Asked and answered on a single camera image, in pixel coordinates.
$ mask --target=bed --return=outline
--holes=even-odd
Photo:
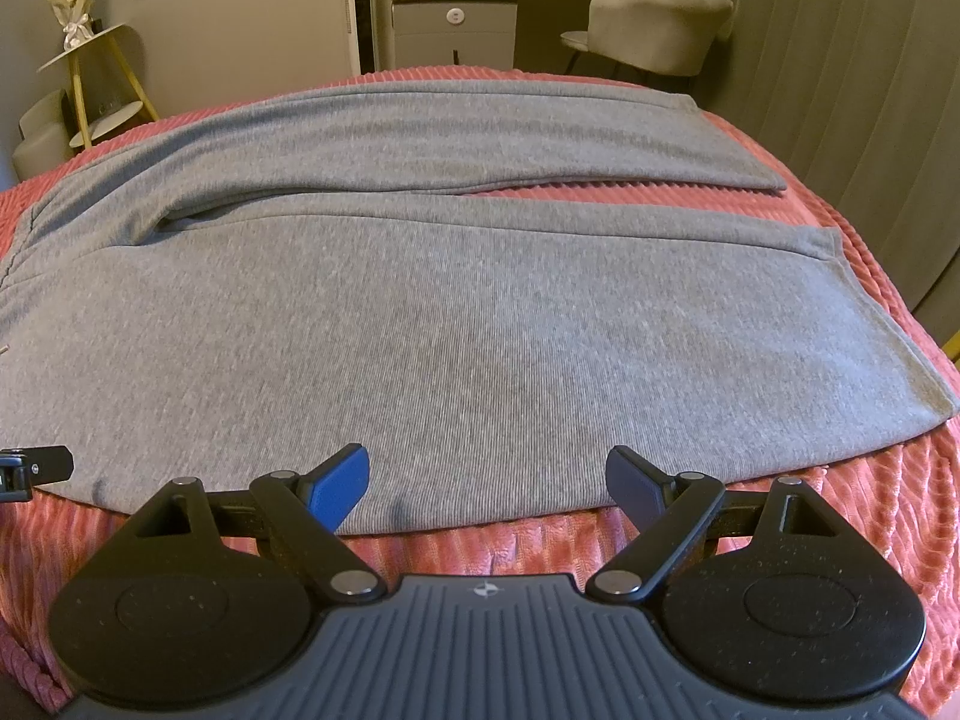
[[[426,68],[363,76],[344,84],[407,79],[551,79],[479,68]],[[54,172],[0,194],[0,253],[10,246],[20,214],[64,175],[99,155],[218,112],[209,110],[138,127]],[[717,210],[788,224],[838,227],[844,253],[866,292],[908,333],[956,391],[960,374],[920,328],[856,231],[829,205],[805,189],[786,167],[717,117],[709,120],[779,172],[784,196],[756,191],[669,184],[549,185],[500,190],[500,197],[648,204]],[[933,714],[960,685],[960,568],[957,565],[958,418],[870,456],[803,477],[851,522],[920,595],[928,635],[904,685],[904,698]],[[769,480],[741,488],[762,490]],[[56,593],[123,523],[125,516],[37,493],[30,504],[0,507],[0,668],[13,675],[45,709],[70,698],[46,635]],[[357,536],[350,547],[389,581],[402,573],[517,574],[569,572],[587,577],[635,536],[618,509],[556,514],[453,530],[402,536]],[[247,548],[246,544],[237,544]]]

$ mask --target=floor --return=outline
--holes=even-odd
[[[47,714],[6,674],[0,674],[0,707],[4,720],[48,720]]]

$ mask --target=round side table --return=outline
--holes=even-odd
[[[56,65],[62,59],[67,60],[67,65],[70,70],[70,79],[73,83],[73,98],[74,104],[77,106],[77,124],[80,124],[80,132],[78,133],[79,141],[76,141],[76,146],[80,146],[80,143],[83,143],[83,148],[90,148],[93,146],[93,141],[96,138],[103,137],[110,132],[112,129],[117,129],[121,124],[132,119],[141,108],[147,112],[154,122],[160,119],[160,116],[157,114],[157,108],[154,108],[154,104],[150,102],[150,98],[147,97],[147,93],[143,91],[143,86],[140,84],[139,79],[133,72],[130,63],[127,61],[127,57],[123,55],[123,52],[120,50],[120,46],[117,45],[116,38],[113,37],[114,30],[121,28],[123,23],[114,25],[109,29],[104,29],[101,32],[95,34],[90,40],[85,43],[80,43],[75,49],[70,49],[67,52],[60,53],[55,56],[49,62],[44,64],[37,70],[40,71],[46,70],[48,67]],[[110,53],[113,55],[113,59],[116,61],[117,66],[122,71],[123,75],[126,76],[128,83],[133,89],[133,93],[136,94],[139,103],[130,103],[125,105],[119,111],[107,114],[107,116],[100,117],[95,122],[88,122],[86,117],[86,103],[83,101],[83,81],[80,80],[80,52],[87,47],[92,46],[94,43],[103,41],[107,44],[107,47],[110,50]]]

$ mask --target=nightstand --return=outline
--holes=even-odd
[[[392,0],[395,67],[514,66],[517,0]]]

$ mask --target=white upholstered chair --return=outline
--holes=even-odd
[[[730,0],[591,0],[587,31],[560,35],[574,52],[566,72],[590,52],[659,76],[696,76],[731,13]]]
[[[16,177],[26,181],[73,157],[70,134],[64,123],[64,90],[45,95],[20,119],[23,143],[13,151]]]

